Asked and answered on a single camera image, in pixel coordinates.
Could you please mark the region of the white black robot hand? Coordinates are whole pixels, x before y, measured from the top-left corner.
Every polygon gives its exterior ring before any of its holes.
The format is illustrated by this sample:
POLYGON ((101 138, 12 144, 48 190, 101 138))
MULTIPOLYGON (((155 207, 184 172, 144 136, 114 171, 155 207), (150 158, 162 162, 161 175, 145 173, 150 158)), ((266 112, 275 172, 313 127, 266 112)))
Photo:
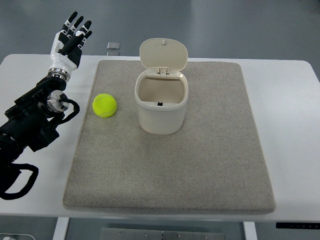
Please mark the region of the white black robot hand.
POLYGON ((56 33, 50 52, 52 69, 62 69, 70 75, 79 67, 82 48, 92 34, 90 30, 92 22, 83 20, 84 17, 78 16, 75 11, 56 33))

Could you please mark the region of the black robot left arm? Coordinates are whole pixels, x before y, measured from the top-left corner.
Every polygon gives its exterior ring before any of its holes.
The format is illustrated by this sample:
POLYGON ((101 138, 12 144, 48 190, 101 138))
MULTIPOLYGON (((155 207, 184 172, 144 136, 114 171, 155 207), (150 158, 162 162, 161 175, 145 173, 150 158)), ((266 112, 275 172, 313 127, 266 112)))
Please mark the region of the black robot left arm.
POLYGON ((0 197, 16 200, 33 187, 39 169, 15 163, 26 147, 33 152, 59 137, 57 127, 73 119, 80 106, 64 94, 70 74, 51 68, 36 86, 5 111, 8 121, 0 128, 0 197))

